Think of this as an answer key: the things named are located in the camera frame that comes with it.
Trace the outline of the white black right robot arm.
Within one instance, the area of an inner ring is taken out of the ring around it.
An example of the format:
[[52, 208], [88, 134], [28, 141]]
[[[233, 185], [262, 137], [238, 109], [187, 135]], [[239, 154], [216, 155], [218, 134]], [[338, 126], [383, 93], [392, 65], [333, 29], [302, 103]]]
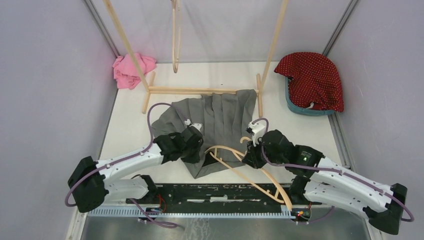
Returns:
[[295, 175], [289, 199], [322, 203], [354, 213], [376, 229], [398, 235], [408, 189], [368, 179], [306, 145], [294, 145], [279, 130], [246, 130], [251, 135], [243, 163], [255, 169], [269, 164]]

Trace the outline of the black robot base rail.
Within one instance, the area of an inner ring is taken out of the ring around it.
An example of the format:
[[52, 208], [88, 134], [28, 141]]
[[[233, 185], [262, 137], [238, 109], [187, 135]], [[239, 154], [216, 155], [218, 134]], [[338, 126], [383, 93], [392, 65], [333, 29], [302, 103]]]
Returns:
[[283, 207], [247, 183], [158, 183], [156, 188], [135, 201], [166, 214], [280, 213]]

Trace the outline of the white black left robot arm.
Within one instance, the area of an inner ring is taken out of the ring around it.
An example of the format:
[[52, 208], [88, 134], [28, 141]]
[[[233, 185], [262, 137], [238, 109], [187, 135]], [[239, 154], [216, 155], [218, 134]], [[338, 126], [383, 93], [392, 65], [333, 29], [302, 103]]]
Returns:
[[160, 135], [151, 146], [106, 160], [81, 159], [69, 177], [70, 188], [65, 197], [68, 207], [77, 207], [80, 213], [90, 212], [104, 202], [141, 199], [149, 204], [156, 200], [157, 188], [150, 176], [127, 179], [142, 169], [182, 160], [198, 163], [203, 145], [202, 125], [194, 123], [182, 132]]

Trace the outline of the grey pleated skirt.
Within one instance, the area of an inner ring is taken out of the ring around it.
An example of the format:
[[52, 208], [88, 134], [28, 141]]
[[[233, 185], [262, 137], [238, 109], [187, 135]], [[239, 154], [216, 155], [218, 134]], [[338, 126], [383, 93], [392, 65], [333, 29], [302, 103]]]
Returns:
[[246, 129], [253, 119], [256, 98], [253, 89], [244, 89], [235, 94], [214, 93], [172, 102], [172, 106], [151, 124], [153, 135], [181, 133], [186, 127], [186, 119], [200, 124], [203, 145], [198, 154], [199, 162], [186, 163], [185, 167], [195, 179], [226, 170], [205, 151], [212, 146], [225, 146], [241, 153], [247, 151], [247, 144], [241, 143], [240, 139], [248, 136]]

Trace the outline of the wooden clothes hanger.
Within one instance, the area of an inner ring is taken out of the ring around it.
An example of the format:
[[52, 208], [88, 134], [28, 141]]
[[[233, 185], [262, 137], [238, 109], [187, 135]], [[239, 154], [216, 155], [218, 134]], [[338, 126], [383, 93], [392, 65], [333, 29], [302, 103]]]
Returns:
[[[241, 166], [241, 167], [232, 167], [228, 163], [226, 163], [220, 156], [218, 151], [224, 150], [231, 152], [236, 159], [242, 163], [243, 157], [245, 157], [247, 151], [244, 153], [229, 147], [225, 145], [213, 145], [209, 148], [207, 148], [204, 153], [207, 156], [211, 156], [214, 160], [221, 163], [223, 166], [225, 166], [227, 169], [232, 171], [234, 174], [239, 176], [241, 179], [258, 189], [260, 192], [274, 200], [275, 202], [285, 205], [289, 211], [293, 209], [293, 204], [289, 198], [289, 195], [287, 192], [283, 189], [282, 185], [263, 167], [262, 168], [253, 168], [249, 165]], [[261, 172], [266, 178], [273, 184], [273, 186], [276, 188], [275, 193], [271, 193], [270, 190], [267, 190], [265, 188], [262, 188], [259, 186], [259, 183], [261, 182], [260, 179], [264, 180], [265, 177], [259, 177], [259, 172]]]

